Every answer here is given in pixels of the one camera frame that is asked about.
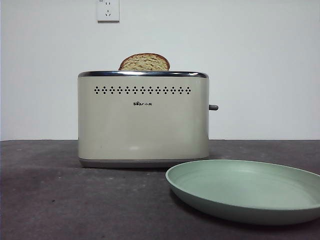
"plate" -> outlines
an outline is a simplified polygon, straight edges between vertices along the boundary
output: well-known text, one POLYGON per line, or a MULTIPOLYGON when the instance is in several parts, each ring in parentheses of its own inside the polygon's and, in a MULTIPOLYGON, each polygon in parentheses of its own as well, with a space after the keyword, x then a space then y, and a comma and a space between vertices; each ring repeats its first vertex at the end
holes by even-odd
POLYGON ((165 173, 185 203, 218 218, 256 225, 290 225, 320 217, 320 176, 244 160, 200 160, 165 173))

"toaster top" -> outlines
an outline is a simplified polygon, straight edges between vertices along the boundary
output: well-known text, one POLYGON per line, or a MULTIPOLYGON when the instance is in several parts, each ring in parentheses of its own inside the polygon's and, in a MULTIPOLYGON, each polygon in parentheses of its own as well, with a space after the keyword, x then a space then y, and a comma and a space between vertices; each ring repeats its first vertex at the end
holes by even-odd
POLYGON ((207 74, 196 71, 84 71, 80 77, 197 77, 209 78, 207 74))

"table surface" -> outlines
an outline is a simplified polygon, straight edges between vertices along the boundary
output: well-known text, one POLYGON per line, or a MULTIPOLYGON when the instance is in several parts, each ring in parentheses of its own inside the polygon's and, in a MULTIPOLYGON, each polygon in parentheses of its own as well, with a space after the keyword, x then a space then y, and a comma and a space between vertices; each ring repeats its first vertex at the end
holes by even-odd
MULTIPOLYGON (((211 159, 320 174, 320 140, 210 140, 211 159)), ((166 168, 82 168, 76 140, 1 142, 4 240, 320 239, 320 218, 289 226, 219 219, 170 190, 166 168)))

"toaster lever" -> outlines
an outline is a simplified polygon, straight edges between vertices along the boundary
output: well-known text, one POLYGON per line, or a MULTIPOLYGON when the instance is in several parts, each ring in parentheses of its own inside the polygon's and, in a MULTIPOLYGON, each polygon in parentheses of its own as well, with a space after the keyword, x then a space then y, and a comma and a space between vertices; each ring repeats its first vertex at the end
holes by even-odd
POLYGON ((209 105, 209 110, 217 111, 219 109, 218 105, 209 105))

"wall outlet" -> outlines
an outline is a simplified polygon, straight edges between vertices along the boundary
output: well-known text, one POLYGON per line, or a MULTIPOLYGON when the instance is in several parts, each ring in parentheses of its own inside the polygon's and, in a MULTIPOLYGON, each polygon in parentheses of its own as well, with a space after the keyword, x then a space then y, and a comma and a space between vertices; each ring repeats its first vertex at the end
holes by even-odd
POLYGON ((96 20, 99 22, 119 22, 120 0, 96 0, 96 20))

